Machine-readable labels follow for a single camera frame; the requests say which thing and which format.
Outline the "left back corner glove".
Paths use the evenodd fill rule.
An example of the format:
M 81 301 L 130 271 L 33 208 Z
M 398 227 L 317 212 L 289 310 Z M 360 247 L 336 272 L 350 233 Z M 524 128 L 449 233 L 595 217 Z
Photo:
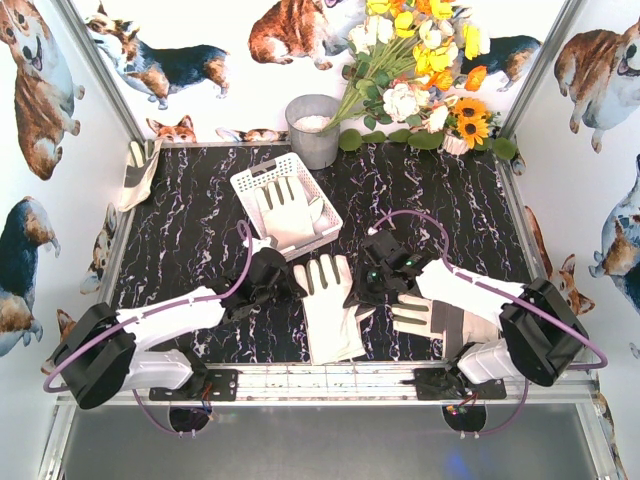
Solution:
M 131 210 L 150 196 L 162 143 L 162 139 L 147 140 L 143 144 L 130 142 L 124 183 L 117 205 L 119 212 Z

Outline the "small sunflower pot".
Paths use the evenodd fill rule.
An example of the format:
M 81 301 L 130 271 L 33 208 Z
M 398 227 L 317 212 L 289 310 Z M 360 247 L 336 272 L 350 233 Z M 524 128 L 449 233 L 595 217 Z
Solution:
M 450 155 L 460 156 L 470 150 L 490 148 L 500 129 L 501 113 L 473 97 L 450 96 L 445 99 L 448 115 L 440 146 Z

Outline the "front aluminium rail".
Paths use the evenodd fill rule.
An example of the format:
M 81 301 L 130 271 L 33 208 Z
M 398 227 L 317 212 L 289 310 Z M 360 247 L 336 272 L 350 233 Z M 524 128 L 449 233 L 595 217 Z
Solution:
M 524 378 L 504 378 L 507 397 L 502 400 L 479 400 L 469 396 L 464 400 L 419 400 L 413 386 L 402 385 L 411 379 L 416 368 L 445 368 L 442 362 L 358 362 L 324 366 L 310 364 L 209 364 L 207 369 L 236 369 L 239 371 L 236 399 L 233 402 L 273 404 L 329 403 L 387 403 L 425 401 L 440 404 L 476 401 L 510 403 L 522 397 L 534 403 L 586 402 L 596 396 L 599 382 L 594 374 L 564 373 L 551 387 L 531 383 L 524 388 Z M 145 368 L 126 379 L 115 393 L 109 393 L 100 405 L 125 398 L 135 390 L 147 400 L 152 388 L 174 387 L 174 376 Z M 182 403 L 220 403 L 227 401 L 155 401 Z

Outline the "grey metal bucket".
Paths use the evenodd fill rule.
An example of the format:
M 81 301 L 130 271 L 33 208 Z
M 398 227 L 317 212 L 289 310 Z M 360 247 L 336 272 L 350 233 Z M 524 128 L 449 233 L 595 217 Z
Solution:
M 337 157 L 340 127 L 332 120 L 339 105 L 328 95 L 307 94 L 285 109 L 292 151 L 309 170 L 329 167 Z

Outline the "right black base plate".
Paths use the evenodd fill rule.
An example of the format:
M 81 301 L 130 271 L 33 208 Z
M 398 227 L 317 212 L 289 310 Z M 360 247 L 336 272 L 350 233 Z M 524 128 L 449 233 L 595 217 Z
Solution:
M 411 379 L 400 383 L 413 386 L 419 400 L 464 400 L 469 396 L 479 400 L 502 400 L 507 397 L 502 380 L 474 384 L 457 369 L 416 368 Z

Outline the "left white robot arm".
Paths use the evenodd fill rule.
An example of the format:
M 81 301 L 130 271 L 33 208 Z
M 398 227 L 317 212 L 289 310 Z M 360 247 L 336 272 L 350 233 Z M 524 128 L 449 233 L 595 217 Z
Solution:
M 241 321 L 265 303 L 306 295 L 284 256 L 264 247 L 243 268 L 182 296 L 133 309 L 95 304 L 54 350 L 44 388 L 56 392 L 53 382 L 61 378 L 62 390 L 85 410 L 120 392 L 141 389 L 150 390 L 154 399 L 198 400 L 215 394 L 233 399 L 233 378 L 218 379 L 190 349 L 159 350 L 158 345 Z

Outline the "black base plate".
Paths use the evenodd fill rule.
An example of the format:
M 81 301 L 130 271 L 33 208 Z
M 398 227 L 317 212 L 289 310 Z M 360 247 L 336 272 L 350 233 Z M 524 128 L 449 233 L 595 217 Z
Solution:
M 152 388 L 152 401 L 227 401 L 236 399 L 239 371 L 236 369 L 207 369 L 194 373 L 184 385 L 171 390 Z
M 469 396 L 479 400 L 502 400 L 507 397 L 502 380 L 474 384 L 457 369 L 416 368 L 411 379 L 400 383 L 413 386 L 419 400 L 464 400 Z

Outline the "white work glove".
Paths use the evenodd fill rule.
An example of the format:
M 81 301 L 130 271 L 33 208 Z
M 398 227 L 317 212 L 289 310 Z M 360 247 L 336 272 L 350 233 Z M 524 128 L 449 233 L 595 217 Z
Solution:
M 282 176 L 254 190 L 254 196 L 268 237 L 279 249 L 304 244 L 315 235 L 324 207 L 321 197 L 308 201 L 297 176 Z

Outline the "artificial flower bouquet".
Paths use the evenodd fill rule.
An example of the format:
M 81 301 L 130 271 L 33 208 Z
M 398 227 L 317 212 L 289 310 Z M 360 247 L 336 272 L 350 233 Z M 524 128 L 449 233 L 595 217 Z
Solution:
M 456 1 L 368 1 L 347 44 L 353 62 L 329 129 L 347 119 L 418 126 L 454 87 L 464 60 L 490 52 L 488 33 Z

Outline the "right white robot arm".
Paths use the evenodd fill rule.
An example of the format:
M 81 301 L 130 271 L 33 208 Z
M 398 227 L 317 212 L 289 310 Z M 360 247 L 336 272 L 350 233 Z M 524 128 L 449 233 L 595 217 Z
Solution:
M 361 253 L 345 306 L 375 308 L 395 298 L 396 327 L 442 341 L 443 379 L 451 385 L 524 377 L 550 387 L 584 346 L 585 329 L 544 278 L 523 285 L 449 268 L 410 253 L 387 230 L 370 233 Z

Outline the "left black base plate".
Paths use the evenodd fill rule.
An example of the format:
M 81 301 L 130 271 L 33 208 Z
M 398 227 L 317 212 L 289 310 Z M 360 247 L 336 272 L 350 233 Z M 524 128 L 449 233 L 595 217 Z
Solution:
M 207 369 L 194 373 L 184 385 L 171 390 L 152 388 L 152 401 L 227 401 L 236 399 L 239 371 L 236 369 Z

